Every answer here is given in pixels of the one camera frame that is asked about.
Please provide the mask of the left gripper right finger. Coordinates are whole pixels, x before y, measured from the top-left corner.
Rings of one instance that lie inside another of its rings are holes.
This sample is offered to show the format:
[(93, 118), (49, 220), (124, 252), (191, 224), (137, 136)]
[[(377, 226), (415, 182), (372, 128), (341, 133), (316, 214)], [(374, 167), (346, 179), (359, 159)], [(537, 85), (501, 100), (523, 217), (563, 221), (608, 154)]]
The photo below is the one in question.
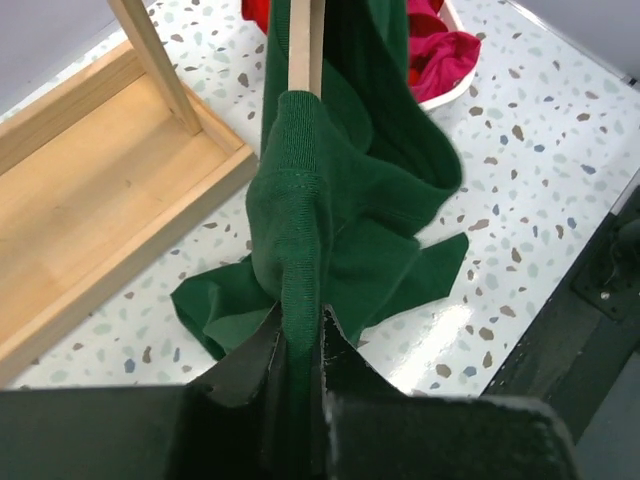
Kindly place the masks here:
[(323, 309), (319, 385), (328, 479), (413, 479), (415, 402), (382, 378)]

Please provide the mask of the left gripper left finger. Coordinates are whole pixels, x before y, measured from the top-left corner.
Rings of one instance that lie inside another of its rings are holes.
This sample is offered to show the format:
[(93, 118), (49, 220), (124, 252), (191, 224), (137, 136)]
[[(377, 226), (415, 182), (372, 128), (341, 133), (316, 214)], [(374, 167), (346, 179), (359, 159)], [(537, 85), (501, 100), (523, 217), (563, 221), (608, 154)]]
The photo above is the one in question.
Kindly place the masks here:
[(171, 479), (276, 479), (281, 473), (286, 340), (282, 312), (172, 399)]

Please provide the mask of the green t shirt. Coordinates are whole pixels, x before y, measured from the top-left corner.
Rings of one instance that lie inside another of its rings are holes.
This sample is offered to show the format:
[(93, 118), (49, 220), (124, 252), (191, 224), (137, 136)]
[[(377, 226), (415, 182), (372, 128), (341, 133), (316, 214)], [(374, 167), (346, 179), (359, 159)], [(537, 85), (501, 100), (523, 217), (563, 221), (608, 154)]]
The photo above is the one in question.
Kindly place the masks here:
[(447, 136), (407, 82), (402, 1), (330, 1), (319, 95), (288, 87), (289, 5), (271, 5), (260, 165), (242, 261), (184, 280), (180, 322), (215, 358), (246, 341), (274, 305), (293, 354), (309, 355), (323, 305), (357, 342), (381, 321), (449, 295), (468, 241), (423, 247), (418, 233), (458, 190)]

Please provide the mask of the beige wooden hanger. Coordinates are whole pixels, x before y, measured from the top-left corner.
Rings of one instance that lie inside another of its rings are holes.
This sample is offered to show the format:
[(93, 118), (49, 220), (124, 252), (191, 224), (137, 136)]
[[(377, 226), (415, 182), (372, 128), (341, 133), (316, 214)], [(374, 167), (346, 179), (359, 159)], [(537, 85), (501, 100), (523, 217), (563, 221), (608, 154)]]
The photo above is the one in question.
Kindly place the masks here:
[(288, 89), (321, 97), (324, 0), (290, 2)]

